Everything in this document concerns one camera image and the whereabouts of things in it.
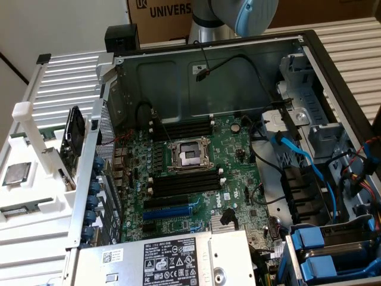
black ram slot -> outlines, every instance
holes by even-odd
[[[170,135],[170,137],[173,137],[173,136],[179,136],[179,135],[182,135],[182,134],[191,134],[191,133],[209,135],[209,132],[211,132],[211,130],[212,130],[211,127],[198,126],[198,127],[192,128],[192,129],[173,129],[173,130],[167,130],[167,132]],[[155,131],[155,133],[157,135],[166,135],[165,130],[158,130],[158,131]]]
[[[202,171],[202,172],[196,172],[196,173],[186,173],[186,174],[181,174],[181,175],[175,175],[175,176],[166,176],[166,177],[155,177],[154,178],[154,183],[156,182],[176,182],[176,181],[181,181],[182,179],[185,178],[197,178],[201,176],[207,176],[207,175],[216,175],[217,171],[216,170],[209,170],[209,171]]]
[[[182,132],[176,132],[176,133],[168,132],[168,135],[171,138],[171,140],[200,137],[200,136],[212,135],[212,129],[211,128],[201,129],[200,131],[197,131],[197,132],[194,132],[193,130],[183,130]],[[156,142],[166,141],[168,140],[168,135],[165,132],[154,133],[154,141]]]
[[[197,192],[209,192],[209,191],[216,191],[221,189],[220,184],[213,184],[213,185],[203,185],[197,188],[174,188],[172,190],[168,191],[156,191],[154,190],[154,197],[170,197],[172,195],[185,195],[185,194],[195,194]]]
[[[192,129],[192,128],[199,128],[199,127],[210,127],[210,121],[203,121],[203,122],[189,122],[189,123],[175,123],[175,124],[165,124],[165,128],[167,131],[173,131],[176,129]],[[158,126],[156,129],[162,129],[163,126]]]
[[[197,182],[205,182],[205,181],[216,181],[220,177],[218,174],[212,174],[207,176],[195,177],[195,178],[183,178],[181,180],[173,180],[173,181],[158,181],[154,180],[154,187],[165,187],[165,186],[173,186],[173,185],[181,185],[181,184],[195,184]]]
[[[171,206],[187,206],[189,199],[187,195],[171,198],[160,198],[157,200],[144,201],[144,209],[156,209],[159,207],[171,207]]]
[[[199,182],[190,182],[184,184],[176,184],[176,185],[166,185],[166,186],[156,186],[154,185],[154,191],[156,192],[164,192],[171,189],[187,189],[187,188],[202,188],[203,185],[215,185],[218,182],[216,180],[208,180],[208,181],[199,181]]]
[[[168,136],[171,139],[207,136],[211,135],[212,132],[213,127],[210,125],[210,119],[197,122],[166,124],[165,130],[162,125],[154,126],[154,140],[165,141],[168,139]]]

barcode sticker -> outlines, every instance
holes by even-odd
[[[193,66],[192,71],[193,75],[198,74],[200,71],[205,70],[207,68],[206,64],[200,64],[199,66]]]
[[[274,241],[274,253],[270,255],[271,259],[280,258],[283,254],[283,249],[285,247],[286,242],[282,240]]]
[[[111,250],[111,251],[104,251],[102,253],[102,264],[106,263],[114,263],[114,262],[120,262],[123,261],[123,248]]]

power supply label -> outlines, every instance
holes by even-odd
[[[144,245],[143,286],[198,286],[196,239]]]

metal grille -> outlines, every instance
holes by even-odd
[[[102,145],[96,147],[96,152],[101,158],[108,160],[112,166],[114,161],[115,142],[113,140],[115,139],[115,133],[106,103],[102,107],[101,133]]]

metal bracket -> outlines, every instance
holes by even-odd
[[[343,132],[341,123],[311,126],[308,140],[315,151],[315,158],[330,157]]]
[[[42,151],[44,156],[48,156],[54,169],[60,174],[62,181],[64,182],[68,191],[74,191],[77,186],[71,177],[69,171],[66,169],[65,164],[62,162],[60,154],[56,148],[47,148]]]

